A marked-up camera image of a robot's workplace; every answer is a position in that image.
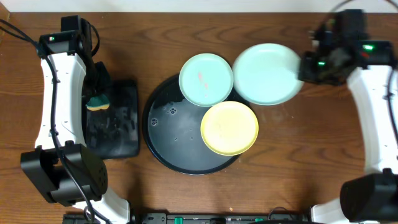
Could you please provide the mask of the green yellow sponge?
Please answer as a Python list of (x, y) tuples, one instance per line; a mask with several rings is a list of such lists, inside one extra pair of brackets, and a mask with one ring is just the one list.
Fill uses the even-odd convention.
[(90, 111), (106, 110), (109, 108), (110, 102), (106, 95), (98, 95), (91, 97), (86, 103), (86, 108)]

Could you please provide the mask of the light blue plate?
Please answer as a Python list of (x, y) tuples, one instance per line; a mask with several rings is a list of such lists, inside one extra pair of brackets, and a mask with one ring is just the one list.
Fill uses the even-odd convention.
[(233, 63), (234, 89), (256, 105), (285, 103), (303, 87), (298, 78), (299, 65), (300, 57), (284, 45), (254, 45)]

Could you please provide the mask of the light green plate top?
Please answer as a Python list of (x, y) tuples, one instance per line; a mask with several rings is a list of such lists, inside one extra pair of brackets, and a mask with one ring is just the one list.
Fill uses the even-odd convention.
[(182, 95), (189, 102), (211, 107), (224, 101), (231, 93), (233, 71), (229, 63), (219, 55), (197, 54), (182, 66), (178, 84)]

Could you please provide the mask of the yellow plate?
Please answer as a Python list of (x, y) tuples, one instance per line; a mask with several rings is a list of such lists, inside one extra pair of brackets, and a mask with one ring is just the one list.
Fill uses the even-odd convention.
[(205, 113), (200, 133), (205, 145), (213, 152), (237, 156), (255, 143), (259, 123), (250, 107), (237, 101), (224, 101)]

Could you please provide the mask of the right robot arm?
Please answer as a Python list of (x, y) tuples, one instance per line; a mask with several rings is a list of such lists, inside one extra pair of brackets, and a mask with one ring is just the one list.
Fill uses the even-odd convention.
[(397, 59), (386, 40), (316, 40), (300, 64), (301, 81), (345, 82), (359, 114), (365, 175), (345, 182), (340, 196), (310, 209), (314, 223), (397, 221)]

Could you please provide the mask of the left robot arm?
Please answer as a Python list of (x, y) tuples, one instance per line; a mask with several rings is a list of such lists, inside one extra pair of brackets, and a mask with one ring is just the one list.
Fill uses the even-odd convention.
[(42, 120), (35, 149), (21, 168), (48, 203), (84, 211), (89, 222), (129, 223), (129, 202), (108, 185), (102, 159), (86, 146), (81, 94), (91, 63), (91, 37), (80, 31), (40, 36), (44, 75)]

